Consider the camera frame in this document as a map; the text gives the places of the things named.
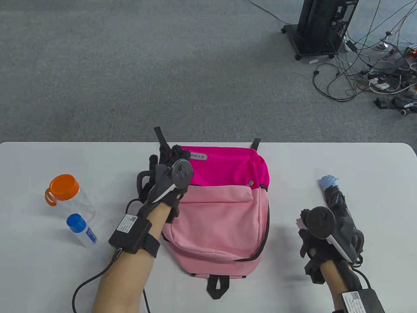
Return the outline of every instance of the light pink front pocket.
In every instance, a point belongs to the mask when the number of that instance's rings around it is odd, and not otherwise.
[[[260,214],[260,189],[247,186],[189,186],[180,215],[165,224],[164,237],[192,257],[216,262],[251,258],[267,223]]]

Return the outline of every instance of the white table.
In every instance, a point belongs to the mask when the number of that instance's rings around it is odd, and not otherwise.
[[[187,145],[249,147],[246,143]],[[64,217],[46,204],[44,191],[51,179],[73,174],[98,212],[107,212],[116,226],[127,202],[137,196],[136,175],[147,169],[152,153],[158,154],[157,143],[0,145],[2,312],[71,312],[75,288],[105,266],[97,251],[77,244]],[[355,223],[365,234],[361,270],[385,311],[415,312],[417,159],[413,150],[405,144],[261,143],[259,154],[271,175],[271,227],[258,268],[246,279],[232,280],[225,296],[212,300],[205,291],[206,280],[184,274],[161,248],[146,285],[151,311],[331,312],[327,286],[313,285],[304,275],[307,260],[299,256],[301,240],[295,226],[302,209],[324,205],[317,179],[331,174],[339,177]],[[90,311],[97,283],[80,291],[79,313]]]

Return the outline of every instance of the small bottle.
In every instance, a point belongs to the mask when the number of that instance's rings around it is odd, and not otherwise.
[[[97,237],[81,215],[71,214],[67,218],[67,225],[87,248],[91,248],[97,243]]]

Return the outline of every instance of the orange bottle cap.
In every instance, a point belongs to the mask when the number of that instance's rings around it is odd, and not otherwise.
[[[59,201],[70,200],[80,191],[80,185],[74,176],[62,174],[53,179],[49,184],[49,190]]]

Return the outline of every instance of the backpack zipper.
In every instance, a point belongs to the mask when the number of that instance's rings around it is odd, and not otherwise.
[[[234,260],[234,262],[250,262],[250,261],[253,261],[253,260],[256,260],[257,258],[259,258],[259,256],[261,255],[262,251],[264,250],[264,247],[265,247],[265,244],[266,244],[266,240],[268,239],[268,233],[269,233],[269,205],[268,205],[268,216],[266,218],[265,237],[264,237],[264,240],[262,240],[262,242],[261,242],[261,244],[259,246],[258,251],[256,251],[256,253],[252,257],[250,257],[250,258],[247,258],[247,259],[238,259],[238,260]],[[161,234],[162,234],[162,238],[165,241],[171,243],[171,241],[169,241],[165,237],[165,235],[163,234],[163,232],[161,232]]]

